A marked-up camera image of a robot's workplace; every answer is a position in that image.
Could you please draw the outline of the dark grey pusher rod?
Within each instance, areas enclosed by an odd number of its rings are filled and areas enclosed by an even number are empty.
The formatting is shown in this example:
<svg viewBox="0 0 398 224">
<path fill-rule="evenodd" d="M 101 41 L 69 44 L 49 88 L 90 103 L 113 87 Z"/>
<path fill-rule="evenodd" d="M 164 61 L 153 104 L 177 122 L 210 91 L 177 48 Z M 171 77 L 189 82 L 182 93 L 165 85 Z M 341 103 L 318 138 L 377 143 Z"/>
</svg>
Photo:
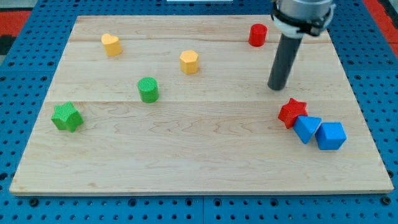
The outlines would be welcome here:
<svg viewBox="0 0 398 224">
<path fill-rule="evenodd" d="M 286 86 L 301 42 L 302 38 L 295 39 L 284 34 L 281 35 L 267 82 L 267 86 L 271 90 L 283 90 Z"/>
</svg>

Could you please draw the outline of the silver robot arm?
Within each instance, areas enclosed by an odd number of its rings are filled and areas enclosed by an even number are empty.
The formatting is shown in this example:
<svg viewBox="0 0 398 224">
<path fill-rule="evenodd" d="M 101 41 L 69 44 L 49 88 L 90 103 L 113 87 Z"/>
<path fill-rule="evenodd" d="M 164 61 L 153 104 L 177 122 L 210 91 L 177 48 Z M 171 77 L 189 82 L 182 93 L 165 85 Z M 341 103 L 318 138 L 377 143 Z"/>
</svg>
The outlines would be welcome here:
<svg viewBox="0 0 398 224">
<path fill-rule="evenodd" d="M 331 23 L 333 0 L 276 0 L 271 19 L 281 31 L 267 85 L 272 90 L 286 86 L 299 46 L 305 35 L 318 37 Z"/>
</svg>

